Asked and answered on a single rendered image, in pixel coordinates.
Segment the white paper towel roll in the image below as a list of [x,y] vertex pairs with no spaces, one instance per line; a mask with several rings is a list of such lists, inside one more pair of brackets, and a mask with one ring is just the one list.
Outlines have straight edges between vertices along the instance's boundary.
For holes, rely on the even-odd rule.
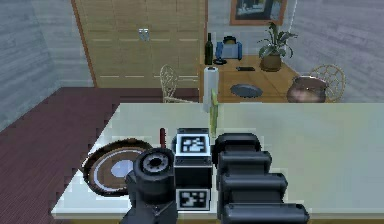
[[205,112],[210,111],[212,92],[218,91],[219,70],[217,67],[206,67],[203,73],[204,78],[204,95],[203,109]]

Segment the wooden dining table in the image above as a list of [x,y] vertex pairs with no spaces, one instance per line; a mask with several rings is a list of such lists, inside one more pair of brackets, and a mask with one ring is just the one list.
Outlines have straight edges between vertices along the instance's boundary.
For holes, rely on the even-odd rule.
[[[237,71],[236,67],[254,67],[255,71]],[[297,76],[286,64],[277,72],[265,72],[260,68],[260,58],[245,55],[241,60],[228,59],[225,65],[218,66],[219,84],[218,101],[220,103],[262,102],[287,103],[286,93]],[[263,91],[261,97],[242,98],[231,93],[235,84],[250,84]]]

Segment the yellow green thin stalk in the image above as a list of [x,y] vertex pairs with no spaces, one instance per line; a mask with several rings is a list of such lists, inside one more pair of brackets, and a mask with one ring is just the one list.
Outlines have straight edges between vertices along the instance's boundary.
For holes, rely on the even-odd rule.
[[218,99],[214,89],[211,90],[211,106],[210,106],[210,135],[216,136],[217,119],[218,119]]

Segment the pale white table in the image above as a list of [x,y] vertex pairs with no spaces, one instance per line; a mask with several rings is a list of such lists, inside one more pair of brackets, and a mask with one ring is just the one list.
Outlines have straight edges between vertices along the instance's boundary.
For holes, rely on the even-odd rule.
[[[208,127],[198,103],[122,103],[92,149],[137,138],[167,144],[180,127]],[[289,185],[286,202],[303,203],[313,219],[384,219],[384,103],[224,103],[217,134],[254,133],[273,157],[272,172]],[[128,196],[102,197],[77,171],[52,209],[56,219],[120,219]]]

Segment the dark green wine bottle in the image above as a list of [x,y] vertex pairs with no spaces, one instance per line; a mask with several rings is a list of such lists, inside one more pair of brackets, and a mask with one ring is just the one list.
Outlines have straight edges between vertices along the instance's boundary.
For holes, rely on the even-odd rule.
[[205,65],[212,65],[213,61],[213,44],[211,41],[211,33],[207,34],[207,42],[205,43]]

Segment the brown round clay pot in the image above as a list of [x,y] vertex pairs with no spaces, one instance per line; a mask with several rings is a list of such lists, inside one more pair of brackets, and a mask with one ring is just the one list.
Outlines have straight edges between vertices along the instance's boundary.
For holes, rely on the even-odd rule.
[[313,76],[296,76],[292,79],[286,97],[289,103],[324,103],[328,83]]

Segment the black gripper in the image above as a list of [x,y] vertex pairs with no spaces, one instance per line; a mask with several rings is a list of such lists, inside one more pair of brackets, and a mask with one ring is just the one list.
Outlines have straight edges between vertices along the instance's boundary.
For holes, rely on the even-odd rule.
[[167,148],[141,153],[125,182],[131,208],[119,224],[176,224],[174,155]]

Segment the brown round plate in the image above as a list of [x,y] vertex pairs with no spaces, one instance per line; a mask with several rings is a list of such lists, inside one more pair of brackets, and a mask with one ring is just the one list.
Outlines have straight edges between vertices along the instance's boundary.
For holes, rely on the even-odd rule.
[[91,153],[80,168],[89,188],[98,195],[120,197],[128,194],[126,175],[133,162],[152,146],[143,140],[128,138],[109,143]]

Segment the wooden room door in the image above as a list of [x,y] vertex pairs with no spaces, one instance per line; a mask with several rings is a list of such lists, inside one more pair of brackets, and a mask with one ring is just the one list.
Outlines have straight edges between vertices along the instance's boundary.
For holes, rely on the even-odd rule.
[[[71,0],[93,84],[158,88],[175,69],[180,88],[199,86],[208,0]],[[149,41],[138,30],[149,30]]]

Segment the blue toaster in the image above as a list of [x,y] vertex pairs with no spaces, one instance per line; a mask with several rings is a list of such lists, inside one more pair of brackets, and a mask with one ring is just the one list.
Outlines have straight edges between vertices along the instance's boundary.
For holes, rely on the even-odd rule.
[[215,56],[221,59],[242,59],[242,43],[234,36],[225,36],[216,44]]

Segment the grey oval plate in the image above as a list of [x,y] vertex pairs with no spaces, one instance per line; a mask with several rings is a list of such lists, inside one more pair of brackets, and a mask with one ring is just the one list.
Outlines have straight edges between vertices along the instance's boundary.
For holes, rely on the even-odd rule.
[[230,91],[242,98],[257,98],[263,94],[260,88],[250,84],[235,84],[230,88]]

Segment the potted green house plant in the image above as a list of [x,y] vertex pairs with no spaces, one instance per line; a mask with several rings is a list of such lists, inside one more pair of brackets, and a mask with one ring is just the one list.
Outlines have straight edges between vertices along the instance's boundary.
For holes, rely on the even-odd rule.
[[282,67],[282,58],[286,55],[293,56],[293,50],[288,45],[288,40],[297,38],[297,34],[288,31],[279,31],[274,22],[269,23],[268,38],[262,39],[266,45],[259,49],[260,68],[266,72],[277,72]]

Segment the cream wicker chair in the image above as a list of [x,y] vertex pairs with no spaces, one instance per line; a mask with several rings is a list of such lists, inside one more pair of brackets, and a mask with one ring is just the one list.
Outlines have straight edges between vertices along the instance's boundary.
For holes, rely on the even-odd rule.
[[338,102],[343,97],[346,77],[340,67],[334,64],[323,64],[315,67],[310,75],[322,79],[328,84],[326,96],[329,102]]
[[199,101],[196,88],[179,88],[179,77],[168,64],[160,69],[160,84],[164,103],[194,103]]

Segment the framed wall picture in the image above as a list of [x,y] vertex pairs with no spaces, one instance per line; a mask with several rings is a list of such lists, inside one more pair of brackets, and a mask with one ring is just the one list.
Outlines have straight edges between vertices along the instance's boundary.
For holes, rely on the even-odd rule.
[[288,0],[231,0],[233,26],[282,25]]

